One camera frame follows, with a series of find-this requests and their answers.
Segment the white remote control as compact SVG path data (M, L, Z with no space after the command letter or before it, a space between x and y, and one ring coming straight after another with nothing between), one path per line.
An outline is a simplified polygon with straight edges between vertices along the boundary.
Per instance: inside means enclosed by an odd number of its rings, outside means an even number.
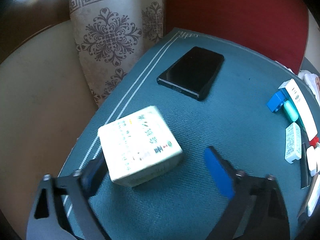
M310 184L310 196L308 199L307 211L311 217L319 200L319 142L316 146L310 146L306 151L308 168L312 181Z

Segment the small pale green box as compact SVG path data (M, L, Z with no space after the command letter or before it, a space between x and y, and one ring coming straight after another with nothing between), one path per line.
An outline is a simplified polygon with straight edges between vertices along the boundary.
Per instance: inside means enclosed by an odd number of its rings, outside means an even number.
M285 160L292 164L302 157L302 136L300 127L293 122L285 129Z

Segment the teal soap bar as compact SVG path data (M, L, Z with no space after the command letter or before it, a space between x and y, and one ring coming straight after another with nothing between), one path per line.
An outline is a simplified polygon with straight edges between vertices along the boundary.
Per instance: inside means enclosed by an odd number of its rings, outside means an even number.
M293 106L293 104L290 102L290 100L287 100L284 102L283 104L284 107L284 111L288 117L288 119L291 122L296 122L299 118L299 114L296 111L295 107Z

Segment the white blue medicine box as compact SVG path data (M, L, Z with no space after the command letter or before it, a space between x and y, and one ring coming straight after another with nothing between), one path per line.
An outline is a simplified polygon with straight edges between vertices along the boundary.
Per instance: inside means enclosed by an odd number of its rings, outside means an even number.
M308 140L312 141L318 134L313 115L302 91L294 79L283 82L279 88L294 104L300 120L305 128Z

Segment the blue toy brick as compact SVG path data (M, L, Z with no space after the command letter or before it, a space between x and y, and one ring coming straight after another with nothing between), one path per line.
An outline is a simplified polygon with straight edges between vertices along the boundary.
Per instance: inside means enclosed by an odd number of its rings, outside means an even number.
M286 100L285 94L279 90L272 95L266 105L271 112L275 113L281 109Z

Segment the white yellow medicine box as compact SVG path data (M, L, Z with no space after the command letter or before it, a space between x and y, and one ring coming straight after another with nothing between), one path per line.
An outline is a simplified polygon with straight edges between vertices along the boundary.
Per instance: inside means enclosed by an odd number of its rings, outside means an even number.
M156 106L98 129L113 183L135 187L176 167L183 151Z

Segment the red toy brick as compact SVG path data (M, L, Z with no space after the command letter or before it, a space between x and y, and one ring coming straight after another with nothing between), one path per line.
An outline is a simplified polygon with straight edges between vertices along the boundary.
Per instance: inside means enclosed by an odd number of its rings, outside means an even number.
M319 143L319 137L315 136L312 140L309 141L309 145L316 147L317 143Z

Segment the teal table mat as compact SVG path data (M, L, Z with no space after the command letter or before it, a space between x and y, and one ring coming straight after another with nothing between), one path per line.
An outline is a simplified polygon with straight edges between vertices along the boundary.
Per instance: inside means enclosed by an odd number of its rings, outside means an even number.
M156 81L194 46L225 58L203 101ZM204 164L207 146L252 176L276 177L287 208L290 236L295 238L299 232L297 214L307 189L300 187L299 163L289 164L284 158L288 119L283 112L272 113L266 105L278 87L291 79L319 122L319 106L310 89L286 68L232 42L174 29L144 54L100 106L60 174L71 174L99 153L100 126L154 105L184 158L173 170L134 188L105 178L90 204L112 239L205 239L228 203Z

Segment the floral white quilt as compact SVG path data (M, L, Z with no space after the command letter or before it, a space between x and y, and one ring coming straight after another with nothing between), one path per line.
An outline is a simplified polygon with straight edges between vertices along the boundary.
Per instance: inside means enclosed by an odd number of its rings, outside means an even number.
M315 98L319 101L319 76L308 70L301 70L298 73L298 77L308 85Z

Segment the black smartphone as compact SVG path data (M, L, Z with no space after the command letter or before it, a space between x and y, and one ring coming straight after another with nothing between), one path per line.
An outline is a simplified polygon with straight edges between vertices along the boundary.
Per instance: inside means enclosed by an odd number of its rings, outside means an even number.
M214 51L193 47L157 77L157 83L197 101L204 100L225 57Z

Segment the red upright mattress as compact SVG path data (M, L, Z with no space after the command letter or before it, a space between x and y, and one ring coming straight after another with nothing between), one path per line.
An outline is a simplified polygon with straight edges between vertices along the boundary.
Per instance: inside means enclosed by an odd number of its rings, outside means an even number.
M299 72L308 41L303 0L164 0L164 29L223 38Z

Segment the patterned beige curtain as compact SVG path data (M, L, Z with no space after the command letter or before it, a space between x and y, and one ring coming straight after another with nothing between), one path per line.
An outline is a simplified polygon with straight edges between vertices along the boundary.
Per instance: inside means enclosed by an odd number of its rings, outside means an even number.
M163 0L69 0L79 60L100 106L163 37Z

